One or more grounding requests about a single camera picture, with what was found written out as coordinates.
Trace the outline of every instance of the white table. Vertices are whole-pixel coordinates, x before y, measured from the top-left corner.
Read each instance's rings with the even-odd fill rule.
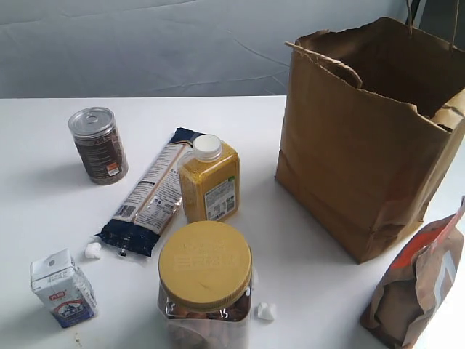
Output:
[[[251,322],[250,348],[383,348],[358,318],[400,246],[354,264],[275,182],[284,104],[285,97],[0,100],[0,348],[167,348],[157,261],[166,237],[186,224],[183,212],[144,262],[110,249],[98,261],[82,253],[176,127],[216,134],[240,154],[240,210],[227,223],[254,252],[254,303],[275,302],[279,312],[272,324]],[[106,187],[89,181],[67,126],[71,114],[95,105],[114,111],[129,161],[128,175]],[[464,165],[462,146],[428,220],[458,208]],[[29,265],[66,247],[91,281],[100,315],[61,329],[32,293]],[[416,348],[460,347],[464,270]]]

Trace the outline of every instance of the paper bag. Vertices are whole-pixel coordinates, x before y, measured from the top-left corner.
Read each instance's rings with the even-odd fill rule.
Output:
[[[464,237],[456,214],[428,224],[399,253],[384,274],[361,324],[389,348],[412,348],[448,294],[456,277]]]
[[[419,228],[461,144],[465,52],[389,18],[292,46],[276,179],[369,260]]]

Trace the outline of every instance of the yellow lid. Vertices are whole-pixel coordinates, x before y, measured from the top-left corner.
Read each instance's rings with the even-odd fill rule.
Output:
[[[158,272],[169,298],[189,310],[227,308],[247,290],[252,255],[247,241],[220,222],[179,229],[160,253]]]

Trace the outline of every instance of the white wall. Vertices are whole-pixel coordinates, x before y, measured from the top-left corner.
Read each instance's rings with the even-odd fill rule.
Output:
[[[286,93],[290,49],[405,0],[0,0],[0,97]]]

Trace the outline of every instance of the paper bag handle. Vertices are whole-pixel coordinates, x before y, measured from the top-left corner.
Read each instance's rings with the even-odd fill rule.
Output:
[[[315,51],[312,51],[311,49],[305,49],[304,47],[301,47],[299,45],[295,45],[295,44],[292,44],[291,42],[289,41],[286,41],[284,43],[285,45],[289,46],[289,47],[292,47],[293,49],[295,49],[296,51],[299,51],[300,53],[302,53],[303,55],[306,55],[309,57],[309,59],[312,60],[312,58],[309,56],[309,55],[313,55],[313,56],[316,56],[316,58],[318,59],[321,59],[321,60],[325,60],[326,62],[329,62],[329,63],[332,63],[334,65],[337,65],[338,67],[342,68],[344,71],[348,72],[348,74],[355,80],[355,87],[356,88],[361,88],[362,87],[362,79],[358,76],[357,72],[354,71],[351,67],[349,67],[347,64],[344,64],[343,62],[339,61],[339,60],[335,60],[331,57],[328,57],[328,56],[325,56],[325,55],[322,55],[318,52],[315,52]]]
[[[412,36],[413,33],[413,23],[412,23],[412,4],[410,0],[405,0],[407,3],[407,21],[408,21],[408,35]],[[457,35],[457,23],[458,23],[458,9],[460,7],[460,0],[456,0],[456,9],[455,9],[455,14],[454,14],[454,22],[453,22],[453,32],[452,32],[452,38],[450,39],[449,43],[449,50],[452,52],[454,48],[454,43],[456,41],[456,35]]]

